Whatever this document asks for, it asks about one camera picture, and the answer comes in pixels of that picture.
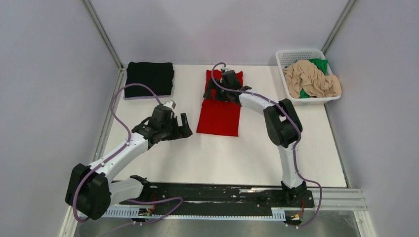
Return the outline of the red t-shirt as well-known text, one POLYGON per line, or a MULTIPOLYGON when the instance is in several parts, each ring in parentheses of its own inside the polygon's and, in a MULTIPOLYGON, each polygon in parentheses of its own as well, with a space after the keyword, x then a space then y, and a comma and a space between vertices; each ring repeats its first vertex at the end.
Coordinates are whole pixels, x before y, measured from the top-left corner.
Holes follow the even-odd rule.
POLYGON ((235 103, 215 100, 215 89, 210 99, 203 99, 197 133, 237 137, 241 107, 235 103))

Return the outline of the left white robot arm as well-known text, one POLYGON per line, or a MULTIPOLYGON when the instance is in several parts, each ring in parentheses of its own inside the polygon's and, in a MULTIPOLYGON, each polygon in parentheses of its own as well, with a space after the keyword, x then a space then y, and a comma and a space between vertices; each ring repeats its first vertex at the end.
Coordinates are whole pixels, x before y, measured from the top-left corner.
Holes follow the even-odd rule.
POLYGON ((128 138, 107 155, 89 165, 77 164, 71 172, 65 202, 87 218, 97 220, 110 206, 131 199, 145 204, 151 199, 151 183, 132 175, 126 180, 115 177, 135 158, 161 141, 188 138, 193 134, 187 115, 174 114, 170 105, 157 105, 152 115, 129 130, 128 138))

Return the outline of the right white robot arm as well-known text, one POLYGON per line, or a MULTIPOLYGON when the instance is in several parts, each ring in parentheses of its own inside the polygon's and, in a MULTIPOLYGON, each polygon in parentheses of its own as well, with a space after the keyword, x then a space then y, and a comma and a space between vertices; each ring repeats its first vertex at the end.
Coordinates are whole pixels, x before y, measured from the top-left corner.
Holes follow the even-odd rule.
POLYGON ((289 99, 275 102, 241 85, 234 70, 222 70, 220 79, 214 76, 215 71, 210 71, 204 98, 233 103, 264 117, 268 137, 279 151, 283 202, 288 206, 304 204, 307 186, 295 168, 302 125, 292 102, 289 99))

